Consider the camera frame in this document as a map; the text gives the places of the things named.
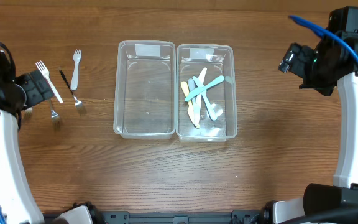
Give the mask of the white plastic knife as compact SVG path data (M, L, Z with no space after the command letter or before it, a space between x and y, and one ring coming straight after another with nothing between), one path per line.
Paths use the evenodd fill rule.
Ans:
M199 76L198 76L198 80L203 83L205 75L207 72L207 68L203 68L202 71L200 72ZM201 113L201 100L202 100L202 95L199 94L196 97L194 97L195 101L193 103L193 107L194 107L194 116L195 116L195 122L196 122L196 127L199 128L200 127L200 113Z

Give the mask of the light blue plastic knife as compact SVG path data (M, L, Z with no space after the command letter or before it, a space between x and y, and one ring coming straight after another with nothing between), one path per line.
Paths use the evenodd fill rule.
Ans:
M193 80L194 82L197 84L197 87L202 87L204 86L203 83L201 83L197 77L193 76ZM208 111L209 117L212 121L216 121L217 120L217 116L216 113L213 110L212 104L210 103L208 97L206 96L206 91L201 93L202 95L202 100L204 100L205 104L206 104L206 109Z

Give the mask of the mint green plastic knife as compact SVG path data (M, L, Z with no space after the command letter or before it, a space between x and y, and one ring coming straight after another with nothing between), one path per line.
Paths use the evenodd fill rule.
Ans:
M195 88L194 90L189 92L189 94L185 98L185 101L189 102L194 97L198 96L199 94L208 90L209 88L212 88L215 85L222 83L224 80L225 80L225 77L223 75L220 75L220 76L216 77L214 80L212 80L211 82L209 82L207 85Z

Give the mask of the pale grey-blue plastic knife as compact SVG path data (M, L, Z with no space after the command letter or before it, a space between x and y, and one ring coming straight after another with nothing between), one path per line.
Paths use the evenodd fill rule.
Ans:
M187 84L188 84L189 91L193 91L195 89L195 83L194 83L194 80L192 78L188 79ZM195 98L191 99L191 103L193 105L193 124L195 126L198 126L199 123L196 121L196 116L195 116L196 115L196 112L195 112L195 109L196 109Z

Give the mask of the yellow plastic knife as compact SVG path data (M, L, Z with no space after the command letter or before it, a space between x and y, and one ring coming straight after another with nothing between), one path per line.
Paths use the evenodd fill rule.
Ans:
M181 82L180 86L181 86L184 96L187 97L188 94L190 93L187 82L185 82L185 81ZM195 121L193 104L191 101L188 101L187 104L188 104L188 109L187 109L188 116L189 116L191 122L193 123L194 127L198 129L200 127L200 125Z

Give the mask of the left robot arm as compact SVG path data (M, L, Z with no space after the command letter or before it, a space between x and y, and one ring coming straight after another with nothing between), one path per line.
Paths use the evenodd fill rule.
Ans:
M22 111L54 97L40 71L16 75L9 49L0 42L0 223L43 223L19 152Z

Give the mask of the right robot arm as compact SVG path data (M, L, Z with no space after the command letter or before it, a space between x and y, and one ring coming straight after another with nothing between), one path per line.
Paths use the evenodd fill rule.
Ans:
M358 28L314 27L321 38L311 49L291 44L279 69L322 95L338 91L341 142L332 185L310 184L302 197L266 206L263 223L358 223Z

